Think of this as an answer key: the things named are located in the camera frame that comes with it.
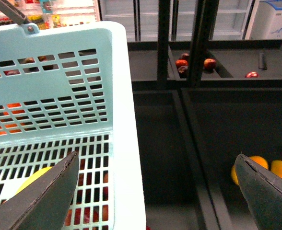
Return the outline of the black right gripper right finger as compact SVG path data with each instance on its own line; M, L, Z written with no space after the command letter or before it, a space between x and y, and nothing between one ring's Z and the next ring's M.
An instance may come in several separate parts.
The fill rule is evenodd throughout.
M282 230L282 178L244 154L235 172L248 209L259 230Z

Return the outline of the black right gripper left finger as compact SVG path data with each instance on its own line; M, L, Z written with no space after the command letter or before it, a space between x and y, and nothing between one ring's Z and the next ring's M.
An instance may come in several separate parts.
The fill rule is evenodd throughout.
M0 205L0 230L59 230L78 182L79 154L72 152Z

